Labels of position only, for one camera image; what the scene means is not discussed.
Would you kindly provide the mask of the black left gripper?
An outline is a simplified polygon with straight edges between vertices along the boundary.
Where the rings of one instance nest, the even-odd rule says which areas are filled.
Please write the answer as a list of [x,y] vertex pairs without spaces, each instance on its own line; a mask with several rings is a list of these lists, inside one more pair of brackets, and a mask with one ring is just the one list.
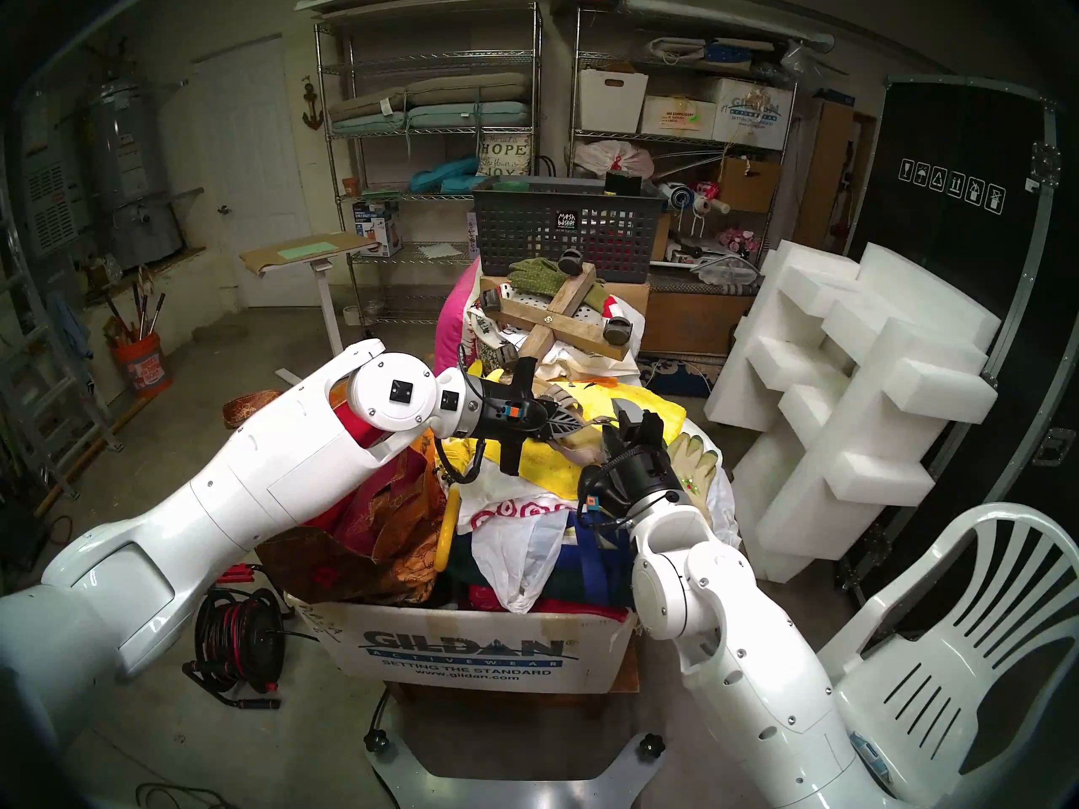
[[509,384],[480,380],[480,438],[498,443],[498,470],[517,477],[525,439],[582,445],[584,426],[581,411],[534,395],[534,357],[520,357],[515,367]]

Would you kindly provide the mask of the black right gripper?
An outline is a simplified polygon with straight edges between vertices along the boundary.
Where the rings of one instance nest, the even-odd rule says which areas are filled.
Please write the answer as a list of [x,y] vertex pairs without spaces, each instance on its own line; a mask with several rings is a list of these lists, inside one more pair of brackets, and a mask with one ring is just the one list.
[[[654,411],[630,399],[611,400],[616,445],[609,450],[603,479],[603,511],[615,518],[633,518],[653,505],[685,501],[673,471],[663,430],[665,422]],[[638,443],[641,427],[641,443]]]

